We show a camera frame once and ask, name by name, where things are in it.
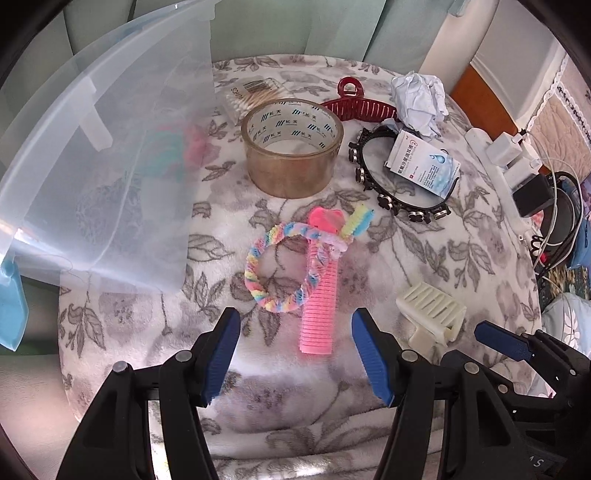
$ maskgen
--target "pink object inside bin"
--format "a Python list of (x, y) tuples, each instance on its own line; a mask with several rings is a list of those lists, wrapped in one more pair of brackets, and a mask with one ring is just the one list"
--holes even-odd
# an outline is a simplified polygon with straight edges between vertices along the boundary
[[(326, 210), (316, 207), (310, 212), (308, 223), (325, 232), (337, 234), (345, 224), (345, 217), (340, 210)], [(316, 256), (317, 251), (317, 244), (310, 242), (308, 263)], [(330, 355), (332, 353), (338, 269), (338, 261), (331, 261), (318, 288), (304, 305), (300, 330), (300, 351), (302, 353), (316, 355)]]

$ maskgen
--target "barcode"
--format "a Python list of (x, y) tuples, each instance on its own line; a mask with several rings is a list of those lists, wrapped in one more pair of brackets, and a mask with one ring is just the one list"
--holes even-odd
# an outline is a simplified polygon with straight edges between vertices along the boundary
[(244, 84), (244, 88), (248, 93), (262, 92), (263, 90), (271, 90), (265, 80), (254, 80)]

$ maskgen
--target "floral blanket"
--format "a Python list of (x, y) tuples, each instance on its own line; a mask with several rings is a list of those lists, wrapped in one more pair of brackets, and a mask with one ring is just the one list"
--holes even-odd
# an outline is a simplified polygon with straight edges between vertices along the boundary
[[(260, 74), (285, 84), (294, 96), (323, 102), (336, 97), (340, 78), (355, 76), (366, 96), (389, 101), (394, 73), (365, 63), (321, 56), (261, 56), (216, 63), (217, 87)], [(67, 397), (81, 417), (118, 360), (134, 368), (164, 362), (191, 347), (213, 327), (225, 306), (242, 315), (242, 334), (221, 395), (200, 410), (206, 439), (221, 478), (320, 476), (371, 478), (394, 417), (371, 390), (351, 337), (351, 315), (367, 307), (378, 326), (404, 343), (413, 333), (398, 311), (397, 295), (425, 281), (467, 305), (460, 349), (510, 378), (526, 392), (532, 371), (480, 345), (473, 330), (490, 320), (513, 332), (541, 326), (531, 261), (504, 221), (499, 199), (482, 165), (463, 139), (469, 124), (448, 99), (450, 115), (439, 124), (445, 148), (461, 164), (449, 205), (453, 214), (429, 225), (411, 223), (378, 207), (374, 194), (355, 183), (347, 144), (361, 123), (345, 122), (335, 175), (318, 195), (302, 200), (269, 197), (250, 181), (238, 127), (221, 111), (209, 125), (210, 145), (193, 206), (186, 280), (170, 295), (71, 291), (60, 296), (60, 359)], [(386, 158), (391, 145), (376, 144)], [(401, 194), (417, 196), (406, 184)], [(315, 206), (352, 213), (364, 202), (375, 208), (367, 233), (339, 261), (334, 353), (298, 350), (300, 312), (261, 310), (243, 282), (251, 243), (280, 221), (305, 221)], [(306, 271), (306, 244), (284, 241), (262, 261), (272, 293), (285, 295)], [(430, 358), (438, 362), (438, 348)], [(158, 405), (151, 406), (152, 448), (160, 480), (168, 478)], [(435, 478), (441, 446), (442, 405), (436, 405), (425, 478)]]

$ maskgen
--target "crumpled white paper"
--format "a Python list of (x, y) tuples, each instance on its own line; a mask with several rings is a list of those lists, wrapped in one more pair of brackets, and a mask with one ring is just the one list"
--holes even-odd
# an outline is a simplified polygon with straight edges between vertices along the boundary
[(449, 112), (445, 106), (445, 90), (435, 75), (410, 72), (392, 79), (392, 98), (398, 118), (407, 127), (427, 138), (441, 135), (436, 122)]

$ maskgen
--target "black power adapter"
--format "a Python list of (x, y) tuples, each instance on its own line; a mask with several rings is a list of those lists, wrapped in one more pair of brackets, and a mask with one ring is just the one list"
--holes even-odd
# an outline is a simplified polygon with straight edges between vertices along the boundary
[(546, 176), (538, 173), (513, 193), (513, 200), (522, 217), (531, 217), (553, 205), (554, 195)]

